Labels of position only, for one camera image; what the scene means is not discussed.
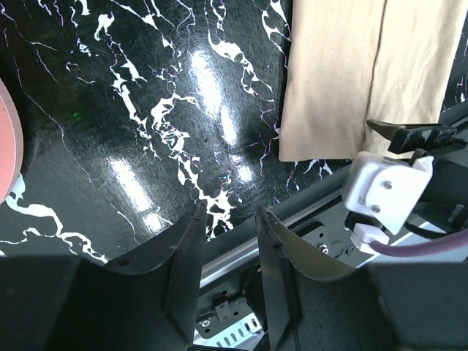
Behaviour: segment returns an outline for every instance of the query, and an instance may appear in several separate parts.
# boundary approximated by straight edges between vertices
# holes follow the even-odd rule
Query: metal bracket
[[[232,301],[223,300],[218,304],[215,302],[214,305],[215,309],[213,313],[207,314],[207,317],[199,321],[195,326],[200,336],[204,339],[209,339],[221,333],[229,325],[237,323],[252,313],[252,309],[247,304],[244,296]]]

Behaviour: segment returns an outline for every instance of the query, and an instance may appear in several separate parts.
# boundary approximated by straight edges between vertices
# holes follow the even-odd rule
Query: pink object
[[[0,79],[0,204],[15,185],[23,161],[23,131],[12,97]]]

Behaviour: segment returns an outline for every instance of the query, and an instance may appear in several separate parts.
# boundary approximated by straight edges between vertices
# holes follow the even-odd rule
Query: beige towel
[[[367,119],[436,123],[468,0],[295,0],[279,159],[388,143]]]

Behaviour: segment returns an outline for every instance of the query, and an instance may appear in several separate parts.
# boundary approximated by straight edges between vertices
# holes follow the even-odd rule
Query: black plastic part
[[[417,159],[427,156],[427,154],[428,152],[422,148],[415,149],[415,152],[412,153],[411,159],[408,161],[408,165],[412,167]]]
[[[257,211],[257,225],[271,351],[468,349],[468,283],[459,278],[468,274],[468,264],[381,264],[355,270],[335,260],[328,263],[329,257],[269,211]],[[260,240],[266,235],[269,241]],[[275,269],[279,263],[289,268]],[[276,294],[278,289],[289,293]],[[299,314],[276,313],[277,306],[290,304]],[[289,329],[282,329],[285,317]],[[284,330],[279,342],[273,330]]]
[[[452,227],[464,229],[468,227],[468,207],[458,204],[448,218]]]
[[[185,351],[192,345],[206,210],[99,267],[0,259],[1,350]]]
[[[408,223],[408,222],[406,222],[404,224],[404,227],[406,229],[408,229],[411,233],[416,234],[416,235],[420,236],[421,238],[425,238],[425,239],[429,239],[429,240],[435,240],[435,239],[443,238],[444,236],[447,235],[445,233],[438,233],[438,232],[434,232],[432,230],[427,230],[427,229],[424,229],[424,228],[420,228],[417,225],[413,225],[413,224]]]
[[[246,282],[243,290],[245,291],[247,303],[255,313],[255,317],[260,322],[262,329],[264,331],[268,330],[261,272],[255,271],[249,277],[249,280]]]
[[[468,150],[467,142],[453,143],[429,152],[434,156],[434,172],[413,213],[447,233],[462,229],[449,220],[457,205],[468,207]]]
[[[417,148],[432,150],[450,144],[457,129],[441,124],[390,124],[369,120],[369,127],[390,140],[389,152],[403,154]]]
[[[357,214],[355,212],[349,212],[346,219],[344,220],[344,227],[348,230],[353,231],[354,226],[357,223],[374,225],[375,227],[381,227],[382,225],[375,218],[364,216],[363,214]]]

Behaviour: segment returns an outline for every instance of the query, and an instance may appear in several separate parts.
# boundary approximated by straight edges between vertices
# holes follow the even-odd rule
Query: black marble surface
[[[0,253],[104,263],[201,200],[211,240],[345,165],[277,158],[291,6],[0,0],[0,77],[25,136]],[[444,109],[467,95],[465,44]]]

